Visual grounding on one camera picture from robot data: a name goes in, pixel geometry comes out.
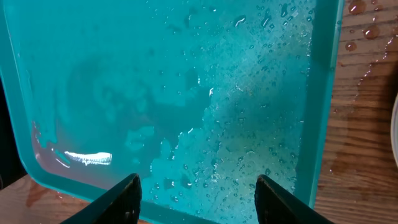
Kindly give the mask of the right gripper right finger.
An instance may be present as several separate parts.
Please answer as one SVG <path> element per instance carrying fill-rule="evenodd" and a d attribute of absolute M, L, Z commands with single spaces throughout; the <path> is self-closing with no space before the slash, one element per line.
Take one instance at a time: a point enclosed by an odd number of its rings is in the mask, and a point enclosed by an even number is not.
<path fill-rule="evenodd" d="M 259 224 L 333 223 L 264 174 L 257 178 L 254 204 Z"/>

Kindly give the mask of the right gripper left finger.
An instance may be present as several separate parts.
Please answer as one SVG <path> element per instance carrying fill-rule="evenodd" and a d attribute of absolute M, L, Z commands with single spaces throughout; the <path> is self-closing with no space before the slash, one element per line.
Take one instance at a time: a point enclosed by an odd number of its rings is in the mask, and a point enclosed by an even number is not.
<path fill-rule="evenodd" d="M 131 174 L 62 224 L 138 224 L 142 188 Z"/>

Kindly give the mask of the white plate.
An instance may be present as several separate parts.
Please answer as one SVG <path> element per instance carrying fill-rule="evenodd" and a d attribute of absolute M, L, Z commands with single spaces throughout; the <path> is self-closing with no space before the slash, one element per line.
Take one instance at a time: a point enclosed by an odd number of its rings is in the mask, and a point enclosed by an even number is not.
<path fill-rule="evenodd" d="M 394 100 L 391 116 L 391 146 L 396 165 L 398 165 L 398 95 Z"/>

